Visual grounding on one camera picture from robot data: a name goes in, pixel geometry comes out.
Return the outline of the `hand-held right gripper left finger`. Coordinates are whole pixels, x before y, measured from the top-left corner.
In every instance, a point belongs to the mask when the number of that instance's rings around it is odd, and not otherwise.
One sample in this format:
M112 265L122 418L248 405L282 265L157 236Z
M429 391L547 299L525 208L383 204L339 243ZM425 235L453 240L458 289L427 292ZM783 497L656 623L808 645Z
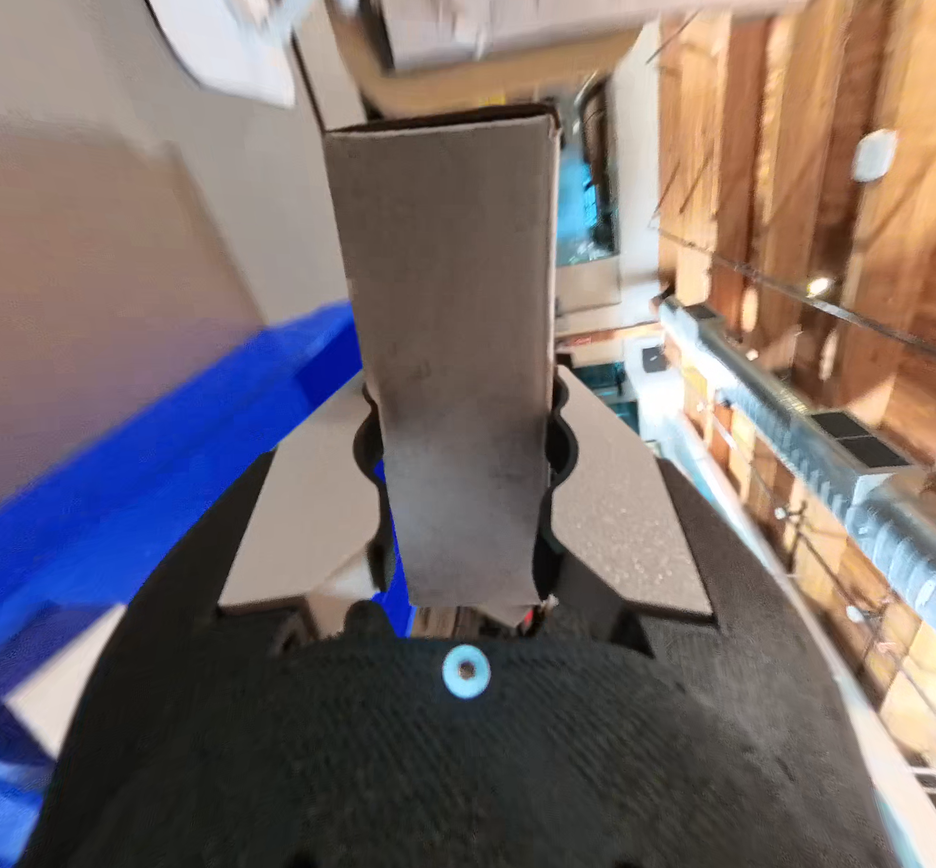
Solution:
M396 574L379 421L356 373L275 449L221 609L346 609Z

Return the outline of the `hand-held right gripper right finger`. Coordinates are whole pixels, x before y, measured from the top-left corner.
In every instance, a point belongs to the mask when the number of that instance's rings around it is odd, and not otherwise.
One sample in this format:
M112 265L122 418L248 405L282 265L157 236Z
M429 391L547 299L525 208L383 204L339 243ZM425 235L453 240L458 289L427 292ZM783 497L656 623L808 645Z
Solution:
M562 365L546 457L550 479L532 564L542 599L553 595L594 620L622 611L714 618L658 458Z

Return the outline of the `white cardboard mailer box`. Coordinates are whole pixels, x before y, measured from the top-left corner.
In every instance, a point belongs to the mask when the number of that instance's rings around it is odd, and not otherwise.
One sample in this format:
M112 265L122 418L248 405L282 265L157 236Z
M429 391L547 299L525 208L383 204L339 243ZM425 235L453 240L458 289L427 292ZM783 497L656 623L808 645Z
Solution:
M560 120L329 132L324 154L410 598L525 612L552 410Z

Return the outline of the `blue plastic bin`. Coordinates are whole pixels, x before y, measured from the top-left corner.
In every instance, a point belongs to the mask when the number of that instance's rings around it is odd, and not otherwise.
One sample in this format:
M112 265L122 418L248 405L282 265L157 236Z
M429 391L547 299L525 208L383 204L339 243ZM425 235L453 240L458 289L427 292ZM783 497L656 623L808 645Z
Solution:
M248 339L2 508L2 660L126 605L2 866L412 866L432 648L386 593L221 609L277 446L362 372L350 301ZM49 769L47 761L53 763Z

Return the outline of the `blue and white paper sheet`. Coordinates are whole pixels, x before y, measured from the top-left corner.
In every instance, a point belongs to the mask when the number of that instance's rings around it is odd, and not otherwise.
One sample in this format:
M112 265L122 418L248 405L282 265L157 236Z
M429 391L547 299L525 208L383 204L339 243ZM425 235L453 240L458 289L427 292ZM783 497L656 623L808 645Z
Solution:
M48 757L59 757L85 687L125 612L124 604L110 607L4 697L6 709Z

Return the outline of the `white ceiling sensor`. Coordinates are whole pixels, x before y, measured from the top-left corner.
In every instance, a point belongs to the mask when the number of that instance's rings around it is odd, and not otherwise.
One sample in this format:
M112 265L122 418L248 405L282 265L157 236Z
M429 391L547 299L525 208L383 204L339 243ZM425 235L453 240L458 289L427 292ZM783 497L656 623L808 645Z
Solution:
M856 147L851 174L856 183L881 180L891 169L897 151L898 133L878 128L862 136Z

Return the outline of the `wooden backing board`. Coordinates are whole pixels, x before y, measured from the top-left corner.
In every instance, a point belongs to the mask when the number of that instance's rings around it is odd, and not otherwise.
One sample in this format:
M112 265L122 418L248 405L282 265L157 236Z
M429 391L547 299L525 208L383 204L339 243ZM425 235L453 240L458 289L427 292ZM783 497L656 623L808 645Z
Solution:
M357 18L330 17L345 68L362 97L390 119L469 111L488 102L542 98L549 89L608 76L632 49L642 25L450 66L385 70Z

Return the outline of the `metal ventilation duct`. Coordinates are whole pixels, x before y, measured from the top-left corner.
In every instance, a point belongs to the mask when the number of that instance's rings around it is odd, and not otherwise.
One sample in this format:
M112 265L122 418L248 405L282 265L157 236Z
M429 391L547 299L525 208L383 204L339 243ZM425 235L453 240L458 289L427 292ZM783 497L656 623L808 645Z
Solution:
M723 318L707 305L669 297L659 317L716 402L753 424L891 589L934 628L934 501L923 496L922 468L846 410L811 410L732 345Z

